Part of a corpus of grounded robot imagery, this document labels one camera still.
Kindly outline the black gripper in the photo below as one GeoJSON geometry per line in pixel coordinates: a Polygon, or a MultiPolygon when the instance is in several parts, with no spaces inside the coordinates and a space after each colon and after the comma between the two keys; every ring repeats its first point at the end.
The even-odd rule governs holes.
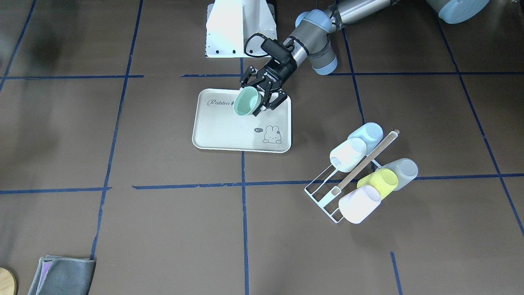
{"type": "Polygon", "coordinates": [[[281,90],[281,88],[297,68],[294,58],[279,62],[275,57],[272,57],[262,69],[257,70],[254,66],[249,66],[244,71],[239,90],[252,86],[258,91],[264,91],[262,102],[253,112],[254,116],[258,116],[261,111],[266,109],[275,110],[287,99],[286,91],[281,90]],[[277,97],[271,100],[274,93],[277,94],[277,97]]]}

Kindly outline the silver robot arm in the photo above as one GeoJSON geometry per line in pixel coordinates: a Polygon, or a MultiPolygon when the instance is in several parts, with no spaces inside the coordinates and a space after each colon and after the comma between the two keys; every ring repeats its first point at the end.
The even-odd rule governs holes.
{"type": "Polygon", "coordinates": [[[337,0],[323,11],[316,8],[301,13],[293,32],[283,42],[254,33],[251,37],[262,40],[260,49],[269,61],[262,69],[250,66],[244,71],[240,92],[233,103],[235,114],[257,116],[262,111],[275,110],[288,97],[283,85],[305,60],[319,75],[333,73],[338,60],[330,35],[396,3],[395,0],[337,0]]]}

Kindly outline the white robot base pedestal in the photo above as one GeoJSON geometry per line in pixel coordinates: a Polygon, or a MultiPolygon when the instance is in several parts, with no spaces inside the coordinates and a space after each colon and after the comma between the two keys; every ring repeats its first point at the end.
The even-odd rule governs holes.
{"type": "Polygon", "coordinates": [[[205,55],[241,58],[266,54],[260,33],[277,39],[275,4],[269,0],[216,0],[207,7],[205,55]]]}

